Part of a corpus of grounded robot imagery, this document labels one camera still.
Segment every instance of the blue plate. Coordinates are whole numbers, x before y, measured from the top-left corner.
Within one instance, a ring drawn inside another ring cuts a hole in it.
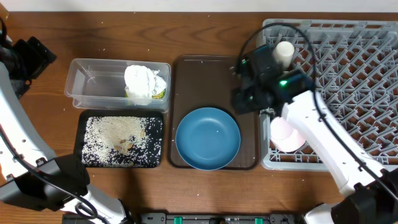
[[[187,164],[196,169],[216,170],[235,158],[241,145],[241,133],[228,113],[216,108],[200,108],[182,119],[175,143]]]

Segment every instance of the gray dish rack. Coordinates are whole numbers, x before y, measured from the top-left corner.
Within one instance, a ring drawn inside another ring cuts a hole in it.
[[[398,167],[398,22],[267,19],[294,24],[310,38],[318,60],[317,89],[331,112],[365,151],[392,170]],[[289,41],[293,67],[312,68],[304,39],[288,27],[262,31],[257,46]],[[260,115],[261,164],[266,169],[326,171],[306,143],[293,153],[270,142],[272,118]]]

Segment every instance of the white wall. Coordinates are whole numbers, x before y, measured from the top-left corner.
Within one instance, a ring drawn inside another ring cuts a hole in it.
[[[8,11],[398,12],[398,0],[0,0]]]

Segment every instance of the brown tray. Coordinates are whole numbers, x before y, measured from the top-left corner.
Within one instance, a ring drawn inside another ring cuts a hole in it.
[[[238,154],[223,169],[249,170],[259,162],[258,113],[238,115],[230,104],[233,88],[239,80],[229,69],[235,57],[184,55],[174,62],[172,98],[170,108],[170,141],[167,160],[177,168],[192,168],[180,156],[175,145],[175,133],[182,118],[202,107],[215,107],[227,111],[237,121],[241,131]]]

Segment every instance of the clear plastic container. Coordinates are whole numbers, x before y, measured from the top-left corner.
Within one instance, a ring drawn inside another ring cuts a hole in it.
[[[160,70],[167,86],[161,99],[126,98],[124,71],[130,65]],[[167,112],[170,102],[171,66],[160,62],[76,58],[69,68],[65,95],[76,108],[160,110]]]

